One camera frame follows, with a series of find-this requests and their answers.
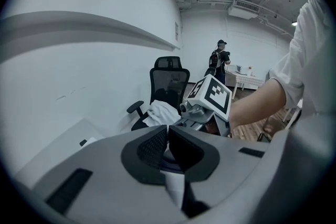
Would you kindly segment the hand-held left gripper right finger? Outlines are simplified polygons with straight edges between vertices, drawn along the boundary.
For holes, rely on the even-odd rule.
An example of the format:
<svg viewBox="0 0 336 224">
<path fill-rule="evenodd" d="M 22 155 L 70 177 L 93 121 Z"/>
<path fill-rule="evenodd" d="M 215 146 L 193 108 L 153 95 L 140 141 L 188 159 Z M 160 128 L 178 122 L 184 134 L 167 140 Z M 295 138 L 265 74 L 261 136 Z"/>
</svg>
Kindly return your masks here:
<svg viewBox="0 0 336 224">
<path fill-rule="evenodd" d="M 180 126 L 169 127 L 169 148 L 187 182 L 207 180 L 219 165 L 219 151 Z"/>
</svg>

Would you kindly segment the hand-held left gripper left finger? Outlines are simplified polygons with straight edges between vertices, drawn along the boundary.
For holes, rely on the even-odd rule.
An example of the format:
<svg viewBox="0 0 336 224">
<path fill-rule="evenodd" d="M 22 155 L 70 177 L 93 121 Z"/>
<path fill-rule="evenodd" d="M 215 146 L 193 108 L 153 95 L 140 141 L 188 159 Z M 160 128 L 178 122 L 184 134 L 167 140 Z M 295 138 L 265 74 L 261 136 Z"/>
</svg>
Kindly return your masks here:
<svg viewBox="0 0 336 224">
<path fill-rule="evenodd" d="M 121 162 L 126 171 L 138 182 L 147 185 L 165 185 L 160 163 L 167 148 L 167 126 L 156 126 L 132 140 L 121 152 Z"/>
</svg>

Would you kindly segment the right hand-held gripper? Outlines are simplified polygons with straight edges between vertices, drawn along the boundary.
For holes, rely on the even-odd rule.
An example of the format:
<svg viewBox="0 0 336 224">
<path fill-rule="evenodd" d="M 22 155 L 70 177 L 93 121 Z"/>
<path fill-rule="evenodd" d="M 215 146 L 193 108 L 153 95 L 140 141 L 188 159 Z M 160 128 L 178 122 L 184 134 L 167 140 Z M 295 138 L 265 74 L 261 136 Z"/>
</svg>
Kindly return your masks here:
<svg viewBox="0 0 336 224">
<path fill-rule="evenodd" d="M 196 83 L 180 104 L 180 126 L 219 136 L 231 136 L 232 92 L 211 74 Z"/>
</svg>

